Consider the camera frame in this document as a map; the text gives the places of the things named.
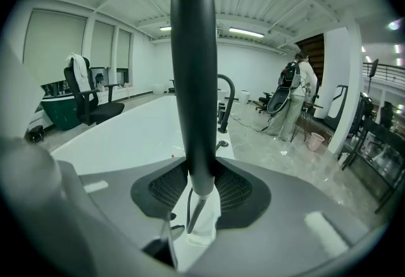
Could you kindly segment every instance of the white cloth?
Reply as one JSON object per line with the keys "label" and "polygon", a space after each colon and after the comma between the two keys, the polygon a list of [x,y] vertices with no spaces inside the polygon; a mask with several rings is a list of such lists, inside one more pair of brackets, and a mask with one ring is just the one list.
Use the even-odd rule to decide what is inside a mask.
{"label": "white cloth", "polygon": [[302,61],[298,64],[298,66],[301,76],[301,84],[298,88],[291,90],[291,94],[305,97],[306,89],[304,88],[304,86],[309,83],[311,85],[311,93],[308,95],[308,97],[312,98],[316,91],[316,84],[318,83],[318,79],[316,78],[316,75],[308,62]]}
{"label": "white cloth", "polygon": [[[75,72],[75,78],[79,91],[85,92],[91,90],[89,79],[87,78],[86,62],[84,61],[83,57],[78,54],[71,53],[66,59],[68,67],[72,65],[72,59],[73,71]],[[93,94],[90,94],[89,96],[89,101],[91,100],[93,100]]]}

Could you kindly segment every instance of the pink bucket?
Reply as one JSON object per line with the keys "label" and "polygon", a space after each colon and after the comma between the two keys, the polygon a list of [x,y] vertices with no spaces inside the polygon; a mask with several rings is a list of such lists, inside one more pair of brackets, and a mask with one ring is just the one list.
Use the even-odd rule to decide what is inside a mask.
{"label": "pink bucket", "polygon": [[311,133],[311,139],[308,143],[308,149],[311,151],[316,151],[321,146],[322,142],[325,141],[325,138],[317,133]]}

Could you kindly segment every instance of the person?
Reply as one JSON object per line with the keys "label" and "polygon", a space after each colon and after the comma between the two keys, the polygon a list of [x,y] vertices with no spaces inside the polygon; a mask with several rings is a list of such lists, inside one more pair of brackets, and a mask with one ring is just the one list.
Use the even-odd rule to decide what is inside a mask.
{"label": "person", "polygon": [[292,132],[294,123],[297,121],[301,112],[302,104],[307,98],[309,101],[316,91],[318,79],[309,64],[309,57],[305,58],[298,53],[295,56],[295,62],[298,63],[300,71],[300,85],[298,88],[291,90],[290,99],[285,103],[284,107],[276,113],[271,119],[269,127],[265,133],[268,135],[279,135],[279,139],[287,141]]}

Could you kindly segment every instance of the white bathtub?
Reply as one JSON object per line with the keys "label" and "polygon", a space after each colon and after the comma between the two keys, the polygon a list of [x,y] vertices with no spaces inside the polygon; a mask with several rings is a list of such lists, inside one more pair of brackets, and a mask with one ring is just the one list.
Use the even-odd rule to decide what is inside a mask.
{"label": "white bathtub", "polygon": [[[217,156],[234,159],[229,134]],[[164,96],[78,135],[51,153],[72,163],[78,175],[114,171],[184,155],[176,97]]]}

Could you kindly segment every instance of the beige pants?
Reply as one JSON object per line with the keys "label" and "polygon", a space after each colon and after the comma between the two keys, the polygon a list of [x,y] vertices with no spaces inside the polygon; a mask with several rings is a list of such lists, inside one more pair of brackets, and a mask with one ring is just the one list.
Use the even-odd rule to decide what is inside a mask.
{"label": "beige pants", "polygon": [[265,133],[268,135],[280,134],[280,140],[287,141],[299,117],[304,100],[304,96],[290,95],[290,99],[282,110],[270,120],[270,125]]}

